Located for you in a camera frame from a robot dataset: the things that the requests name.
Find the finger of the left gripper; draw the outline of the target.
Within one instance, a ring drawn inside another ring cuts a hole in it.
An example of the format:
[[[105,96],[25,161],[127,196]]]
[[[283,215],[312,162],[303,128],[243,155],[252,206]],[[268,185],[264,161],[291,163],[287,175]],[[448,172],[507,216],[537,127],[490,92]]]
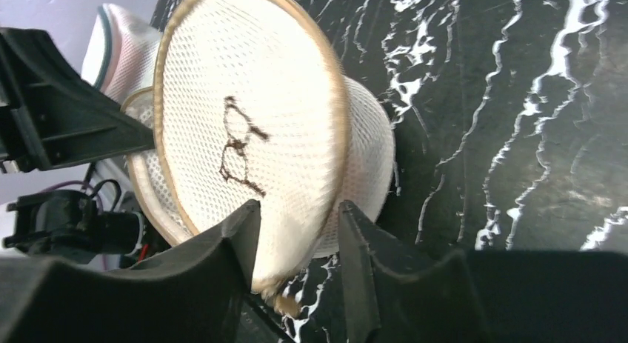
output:
[[[152,150],[153,132],[81,79],[44,30],[1,29],[1,172]]]

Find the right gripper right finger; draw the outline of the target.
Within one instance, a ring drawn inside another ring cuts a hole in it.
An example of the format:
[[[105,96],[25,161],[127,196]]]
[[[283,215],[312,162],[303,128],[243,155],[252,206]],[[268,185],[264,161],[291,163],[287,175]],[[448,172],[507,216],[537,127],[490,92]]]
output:
[[[625,342],[627,256],[454,250],[433,261],[338,209],[350,342]]]

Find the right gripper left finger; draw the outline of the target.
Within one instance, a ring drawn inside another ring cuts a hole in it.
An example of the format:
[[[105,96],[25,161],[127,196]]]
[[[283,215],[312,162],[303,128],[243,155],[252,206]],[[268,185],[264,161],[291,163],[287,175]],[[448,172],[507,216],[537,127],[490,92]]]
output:
[[[250,292],[260,204],[122,270],[1,260],[3,342],[234,342]]]

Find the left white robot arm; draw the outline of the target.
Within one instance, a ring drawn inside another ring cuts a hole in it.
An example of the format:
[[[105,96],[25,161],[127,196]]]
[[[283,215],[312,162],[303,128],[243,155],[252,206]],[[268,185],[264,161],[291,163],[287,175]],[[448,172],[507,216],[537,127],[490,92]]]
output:
[[[1,171],[28,173],[151,150],[152,131],[123,114],[66,62],[44,30],[1,29]],[[143,254],[146,217],[105,209],[102,183],[43,190],[7,206],[15,213],[6,248],[81,264],[98,254]]]

